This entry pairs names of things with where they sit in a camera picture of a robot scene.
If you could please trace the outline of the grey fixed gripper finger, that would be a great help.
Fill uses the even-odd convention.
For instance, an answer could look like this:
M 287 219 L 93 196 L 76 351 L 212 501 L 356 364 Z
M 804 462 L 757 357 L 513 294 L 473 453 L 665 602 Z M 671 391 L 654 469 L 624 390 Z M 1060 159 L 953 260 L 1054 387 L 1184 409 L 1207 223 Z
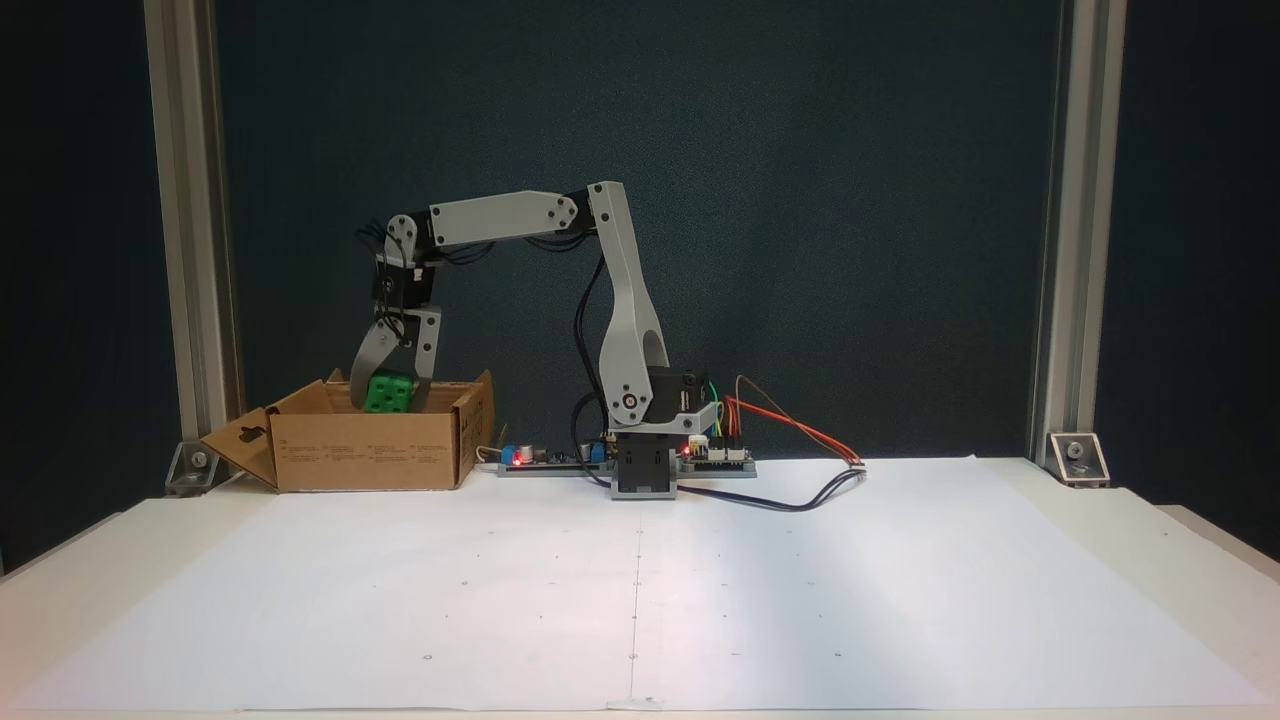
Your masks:
M 428 405 L 435 375 L 440 320 L 442 311 L 435 305 L 404 311 L 404 338 L 413 341 L 415 389 L 410 401 L 411 413 L 421 413 Z

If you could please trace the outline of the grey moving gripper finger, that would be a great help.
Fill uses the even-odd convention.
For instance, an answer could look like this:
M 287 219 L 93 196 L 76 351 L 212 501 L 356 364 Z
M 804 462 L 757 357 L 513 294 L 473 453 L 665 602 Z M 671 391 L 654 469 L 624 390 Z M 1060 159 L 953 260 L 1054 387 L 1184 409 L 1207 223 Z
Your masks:
M 396 322 L 380 318 L 367 329 L 349 372 L 349 400 L 361 411 L 369 410 L 369 401 L 381 402 L 378 382 L 387 377 L 403 375 L 399 368 L 401 329 Z

